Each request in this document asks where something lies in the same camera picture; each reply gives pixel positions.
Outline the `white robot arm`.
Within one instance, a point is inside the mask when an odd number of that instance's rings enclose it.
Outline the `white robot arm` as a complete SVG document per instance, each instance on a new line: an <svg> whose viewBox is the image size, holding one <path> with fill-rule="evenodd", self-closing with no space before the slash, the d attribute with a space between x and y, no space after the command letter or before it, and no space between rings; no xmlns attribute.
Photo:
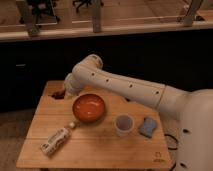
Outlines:
<svg viewBox="0 0 213 171"><path fill-rule="evenodd" d="M184 91L169 85L106 72L90 54L64 80L70 96L86 86L100 87L179 121L176 171L213 171L213 89Z"/></svg>

